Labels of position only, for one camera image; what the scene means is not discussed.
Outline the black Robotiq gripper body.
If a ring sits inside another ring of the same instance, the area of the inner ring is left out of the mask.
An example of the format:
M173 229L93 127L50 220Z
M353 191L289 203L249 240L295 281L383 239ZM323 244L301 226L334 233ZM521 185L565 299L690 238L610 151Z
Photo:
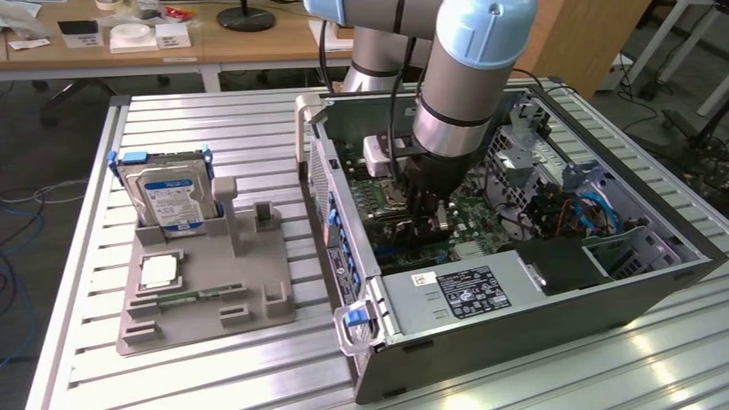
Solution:
M470 155L442 157L430 153L411 155L403 165L403 192L409 206L435 206L447 202L462 185L473 165Z

